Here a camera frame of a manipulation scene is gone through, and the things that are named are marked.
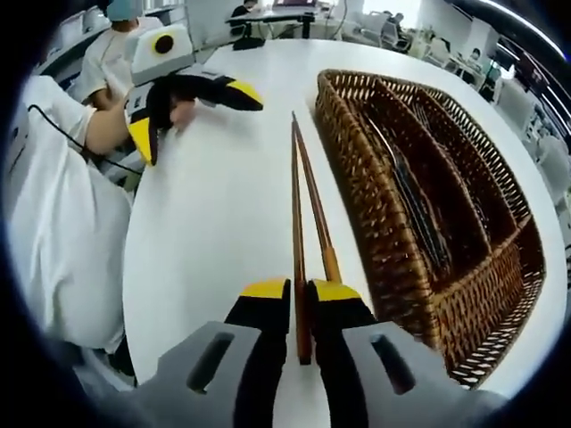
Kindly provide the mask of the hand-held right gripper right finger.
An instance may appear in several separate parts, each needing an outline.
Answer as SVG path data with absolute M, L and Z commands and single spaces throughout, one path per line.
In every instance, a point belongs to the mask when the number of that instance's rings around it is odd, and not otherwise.
M 443 357 L 394 322 L 379 323 L 351 287 L 307 285 L 311 334 L 334 427 L 487 427 L 499 395 L 466 390 Z

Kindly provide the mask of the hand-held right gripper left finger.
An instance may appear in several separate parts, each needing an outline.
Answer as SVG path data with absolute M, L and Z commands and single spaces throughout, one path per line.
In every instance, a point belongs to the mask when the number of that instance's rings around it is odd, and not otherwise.
M 270 427 L 286 362 L 291 282 L 247 285 L 226 319 L 163 354 L 133 400 L 148 427 Z

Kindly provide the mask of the person's left hand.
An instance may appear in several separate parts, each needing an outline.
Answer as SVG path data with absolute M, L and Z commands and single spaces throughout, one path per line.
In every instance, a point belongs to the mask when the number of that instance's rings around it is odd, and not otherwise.
M 194 118 L 195 100 L 174 101 L 170 111 L 170 122 L 178 131 L 184 131 Z

